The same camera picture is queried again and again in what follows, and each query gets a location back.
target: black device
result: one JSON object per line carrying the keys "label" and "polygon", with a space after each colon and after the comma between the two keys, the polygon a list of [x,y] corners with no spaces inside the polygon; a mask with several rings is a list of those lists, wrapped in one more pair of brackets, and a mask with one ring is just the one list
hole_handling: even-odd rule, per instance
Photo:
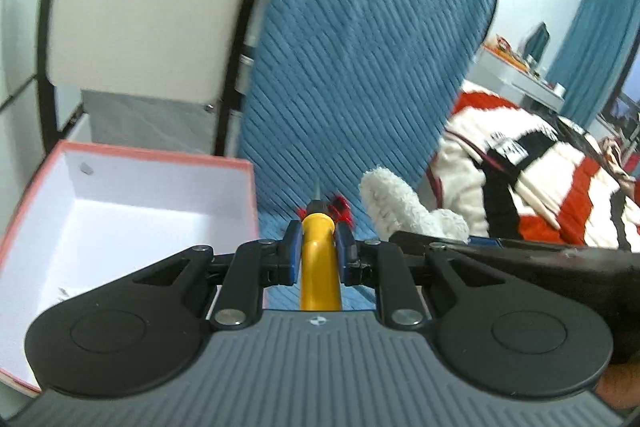
{"label": "black device", "polygon": [[10,424],[622,423],[593,393],[613,343],[589,307],[464,245],[411,235],[403,253],[338,223],[340,280],[374,288],[375,311],[263,310],[301,243],[292,221],[233,255],[196,246],[45,311],[25,341],[44,392]]}

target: desk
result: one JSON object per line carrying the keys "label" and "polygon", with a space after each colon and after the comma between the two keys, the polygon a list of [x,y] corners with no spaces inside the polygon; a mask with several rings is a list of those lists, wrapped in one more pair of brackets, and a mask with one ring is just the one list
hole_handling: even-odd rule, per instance
{"label": "desk", "polygon": [[552,111],[560,112],[564,104],[564,98],[556,95],[542,82],[485,48],[476,55],[476,63],[471,66],[466,78],[525,108],[530,101],[534,101]]}

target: yellow screwdriver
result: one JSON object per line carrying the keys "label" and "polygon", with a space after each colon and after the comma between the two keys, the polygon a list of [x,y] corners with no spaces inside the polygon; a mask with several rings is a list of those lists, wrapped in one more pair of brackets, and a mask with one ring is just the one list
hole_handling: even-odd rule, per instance
{"label": "yellow screwdriver", "polygon": [[302,220],[300,309],[303,311],[342,309],[334,230],[328,203],[322,201],[317,183],[314,199],[306,206],[306,217]]}

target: gray ribbed panel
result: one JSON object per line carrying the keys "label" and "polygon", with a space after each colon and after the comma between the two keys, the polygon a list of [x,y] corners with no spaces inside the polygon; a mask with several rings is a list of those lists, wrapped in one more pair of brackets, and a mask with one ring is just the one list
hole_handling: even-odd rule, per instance
{"label": "gray ribbed panel", "polygon": [[622,420],[590,393],[519,402],[452,375],[416,333],[372,312],[265,311],[244,331],[215,334],[180,377],[115,401],[47,391],[16,427],[600,427]]}

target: blue textile surface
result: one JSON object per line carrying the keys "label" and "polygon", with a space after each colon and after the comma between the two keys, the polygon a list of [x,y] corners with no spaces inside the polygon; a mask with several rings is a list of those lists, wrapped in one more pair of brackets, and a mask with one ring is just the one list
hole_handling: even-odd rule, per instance
{"label": "blue textile surface", "polygon": [[582,0],[546,79],[566,88],[562,115],[587,128],[622,73],[638,27],[640,0]]}
{"label": "blue textile surface", "polygon": [[418,184],[494,2],[270,0],[239,143],[262,237],[282,237],[317,180],[375,236],[360,178],[385,166]]}

